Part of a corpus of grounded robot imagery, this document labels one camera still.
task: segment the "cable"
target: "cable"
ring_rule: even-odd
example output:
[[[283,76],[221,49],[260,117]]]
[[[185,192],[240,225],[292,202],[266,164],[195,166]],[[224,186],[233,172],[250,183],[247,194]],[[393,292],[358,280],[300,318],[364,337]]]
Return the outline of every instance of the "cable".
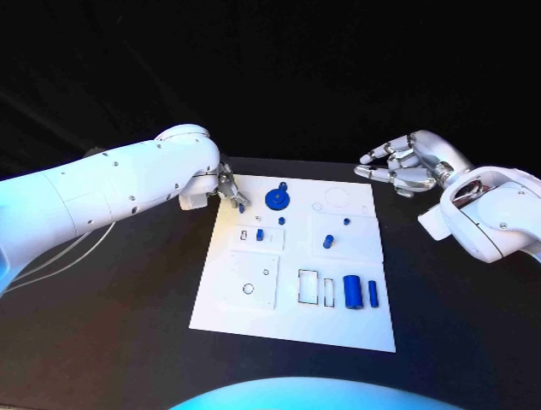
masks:
[[[62,267],[61,269],[58,269],[57,271],[54,271],[52,273],[49,273],[48,275],[32,279],[29,282],[25,282],[23,284],[18,284],[16,286],[13,286],[12,288],[9,288],[5,293],[8,293],[12,290],[16,290],[18,288],[21,288],[22,286],[25,286],[26,284],[34,284],[35,282],[38,282],[42,279],[49,278],[51,276],[55,276],[58,273],[61,273],[64,270],[67,270],[73,265],[75,265],[77,262],[80,262],[83,260],[83,258],[86,258],[86,256],[91,253],[91,251],[96,249],[96,247],[101,244],[101,241],[104,241],[107,234],[110,233],[110,231],[114,228],[114,224],[116,222],[113,222],[113,224],[110,225],[110,227],[107,228],[107,231],[104,233],[104,235],[101,236],[101,238],[98,239],[98,241],[96,242],[94,246],[90,248],[90,250],[80,256],[80,258],[77,258],[77,260],[74,262],[71,262],[65,267]]]
[[[22,278],[25,278],[28,275],[31,275],[34,272],[38,272],[42,268],[45,268],[54,261],[57,261],[57,259],[61,258],[61,256],[80,244],[80,242],[86,239],[86,237],[88,237],[88,234],[91,232],[86,233],[81,238],[67,247],[67,249],[58,253],[41,266],[35,267],[31,271],[25,272],[21,274],[21,276],[13,280],[13,282],[16,280],[21,280]]]

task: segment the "shape sorting board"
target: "shape sorting board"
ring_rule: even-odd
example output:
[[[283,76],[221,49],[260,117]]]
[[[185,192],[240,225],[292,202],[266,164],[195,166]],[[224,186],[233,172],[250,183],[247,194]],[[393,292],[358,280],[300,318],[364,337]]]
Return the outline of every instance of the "shape sorting board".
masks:
[[[236,175],[236,182],[251,204],[240,214],[221,201],[191,329],[394,352],[370,184],[250,175]],[[282,182],[292,201],[274,211],[264,197]],[[334,235],[331,249],[324,248],[326,234]],[[299,303],[300,270],[318,272],[318,304]],[[361,281],[360,310],[345,307],[342,278],[351,274]],[[377,282],[377,308],[368,301],[370,280]]]

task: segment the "blue object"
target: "blue object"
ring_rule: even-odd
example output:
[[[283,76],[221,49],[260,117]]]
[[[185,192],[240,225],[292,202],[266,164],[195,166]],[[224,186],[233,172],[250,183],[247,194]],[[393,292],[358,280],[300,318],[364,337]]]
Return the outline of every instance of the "blue object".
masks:
[[[289,197],[289,194],[286,193],[286,182],[282,182],[279,185],[279,188],[267,192],[267,198],[266,198],[267,207],[273,211],[282,211],[289,206],[290,201],[292,201],[292,198]]]
[[[456,406],[407,391],[335,378],[267,378],[212,390],[174,410],[458,410]]]
[[[378,308],[377,283],[374,280],[368,281],[368,297],[371,299],[371,307]]]
[[[362,309],[362,292],[360,290],[360,277],[348,275],[344,277],[344,296],[348,309]]]
[[[326,236],[326,240],[324,241],[324,247],[325,247],[326,249],[331,249],[331,248],[332,248],[332,242],[334,242],[334,236],[332,236],[332,235],[328,235],[328,236]]]

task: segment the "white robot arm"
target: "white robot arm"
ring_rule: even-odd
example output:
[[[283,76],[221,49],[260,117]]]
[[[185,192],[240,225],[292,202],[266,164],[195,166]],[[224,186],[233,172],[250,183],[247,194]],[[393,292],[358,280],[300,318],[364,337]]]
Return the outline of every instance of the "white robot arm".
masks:
[[[388,169],[367,164],[388,156]],[[360,159],[355,173],[391,182],[397,193],[443,189],[439,204],[419,216],[435,240],[450,235],[469,254],[498,261],[521,250],[541,263],[541,180],[501,167],[474,168],[458,149],[433,132],[394,139]]]
[[[34,259],[97,228],[181,197],[182,209],[218,194],[249,200],[201,126],[0,182],[0,296]]]

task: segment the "table surface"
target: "table surface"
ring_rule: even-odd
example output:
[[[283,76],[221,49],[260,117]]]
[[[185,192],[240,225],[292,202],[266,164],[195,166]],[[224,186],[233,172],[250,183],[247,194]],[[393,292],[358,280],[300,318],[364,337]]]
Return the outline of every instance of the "table surface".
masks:
[[[243,174],[364,181],[351,164],[231,164]],[[2,298],[0,403],[169,408],[228,384],[308,376],[466,408],[541,408],[541,266],[521,252],[488,265],[452,238],[432,240],[417,216],[439,190],[409,200],[373,187],[396,354],[191,330],[218,200],[189,212],[174,200],[120,221],[73,269]]]

